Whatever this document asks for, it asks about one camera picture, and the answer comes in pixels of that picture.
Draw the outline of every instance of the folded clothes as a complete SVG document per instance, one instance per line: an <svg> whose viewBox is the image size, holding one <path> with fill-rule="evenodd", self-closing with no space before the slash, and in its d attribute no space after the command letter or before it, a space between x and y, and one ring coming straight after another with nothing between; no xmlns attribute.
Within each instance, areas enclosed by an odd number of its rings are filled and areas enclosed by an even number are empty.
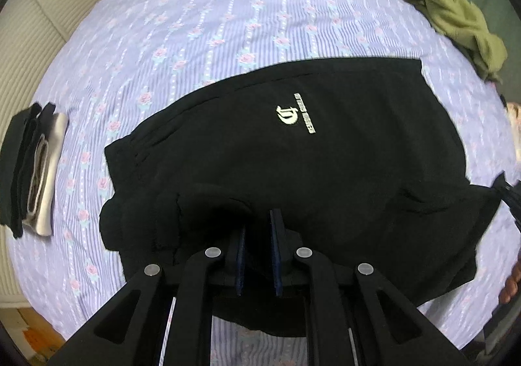
<svg viewBox="0 0 521 366"><path fill-rule="evenodd" d="M37 150L35 156L32 191L29 192L27 200L27 216L22 222L42 236L52 235L50 215L54 184L68 121L65 114L53 115L49 139L41 140L41 150Z"/></svg>
<svg viewBox="0 0 521 366"><path fill-rule="evenodd" d="M489 32L481 10L468 0L405 0L429 20L437 33L450 38L475 66L481 79L500 82L507 58L503 40Z"/></svg>
<svg viewBox="0 0 521 366"><path fill-rule="evenodd" d="M52 103L43 109L35 103L18 112L0 149L0 222L11 228L15 238L23 234L22 221L37 210L44 181L35 178L35 169L40 175L47 168L55 108Z"/></svg>
<svg viewBox="0 0 521 366"><path fill-rule="evenodd" d="M516 150L516 160L521 162L521 106L517 103L507 103L506 111L510 120L512 137L514 138L514 148Z"/></svg>

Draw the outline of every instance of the metal screw head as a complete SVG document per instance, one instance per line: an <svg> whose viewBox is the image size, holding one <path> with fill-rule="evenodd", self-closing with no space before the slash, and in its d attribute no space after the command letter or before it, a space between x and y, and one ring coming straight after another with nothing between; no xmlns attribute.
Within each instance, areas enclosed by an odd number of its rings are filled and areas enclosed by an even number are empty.
<svg viewBox="0 0 521 366"><path fill-rule="evenodd" d="M160 272L161 268L158 264L150 264L145 266L145 275L153 277Z"/></svg>
<svg viewBox="0 0 521 366"><path fill-rule="evenodd" d="M221 249L219 247L210 247L206 249L204 254L210 258L219 257L221 255Z"/></svg>
<svg viewBox="0 0 521 366"><path fill-rule="evenodd" d="M371 275L374 272L374 267L370 264L359 264L358 270L362 275Z"/></svg>
<svg viewBox="0 0 521 366"><path fill-rule="evenodd" d="M302 257L304 259L311 257L312 254L313 254L313 251L311 250L311 248L307 248L307 247L301 247L301 248L297 249L297 251L296 251L296 255L299 257Z"/></svg>

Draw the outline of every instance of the olive green cloth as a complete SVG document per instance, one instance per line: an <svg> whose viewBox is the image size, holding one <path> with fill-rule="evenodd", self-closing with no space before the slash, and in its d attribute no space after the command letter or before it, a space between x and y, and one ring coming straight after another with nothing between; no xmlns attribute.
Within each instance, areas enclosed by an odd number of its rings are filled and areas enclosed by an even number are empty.
<svg viewBox="0 0 521 366"><path fill-rule="evenodd" d="M473 63L481 79L501 82L498 72L507 58L503 40L489 32L481 10L468 0L405 0L450 38Z"/></svg>

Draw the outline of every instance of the black folded clothing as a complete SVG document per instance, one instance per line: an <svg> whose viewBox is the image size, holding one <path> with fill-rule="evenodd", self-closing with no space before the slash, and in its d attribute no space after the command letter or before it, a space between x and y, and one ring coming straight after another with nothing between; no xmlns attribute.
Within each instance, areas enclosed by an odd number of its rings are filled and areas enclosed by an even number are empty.
<svg viewBox="0 0 521 366"><path fill-rule="evenodd" d="M15 238L23 234L36 147L42 137L49 137L55 108L52 103L43 109L35 103L18 112L0 149L0 223L11 228Z"/></svg>
<svg viewBox="0 0 521 366"><path fill-rule="evenodd" d="M225 79L105 155L115 195L100 231L126 278L246 226L246 273L269 284L268 212L280 208L304 245L337 264L373 264L420 305L473 279L500 202L468 182L462 142L417 60L319 59ZM280 334L274 312L287 306L263 297L214 313Z"/></svg>

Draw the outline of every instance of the bed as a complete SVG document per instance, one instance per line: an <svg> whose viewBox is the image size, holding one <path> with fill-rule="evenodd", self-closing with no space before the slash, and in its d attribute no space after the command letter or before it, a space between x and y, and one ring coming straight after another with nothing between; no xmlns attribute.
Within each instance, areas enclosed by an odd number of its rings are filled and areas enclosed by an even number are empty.
<svg viewBox="0 0 521 366"><path fill-rule="evenodd" d="M31 305L69 338L124 285L97 226L111 197L103 148L180 97L226 77L316 57L421 59L465 146L467 176L519 179L509 120L451 42L402 0L101 0L45 72L34 100L70 123L56 179L52 238L8 240ZM420 311L458 348L484 327L517 260L519 231L502 205L477 248L476 278ZM305 364L305 341L215 319L216 364Z"/></svg>

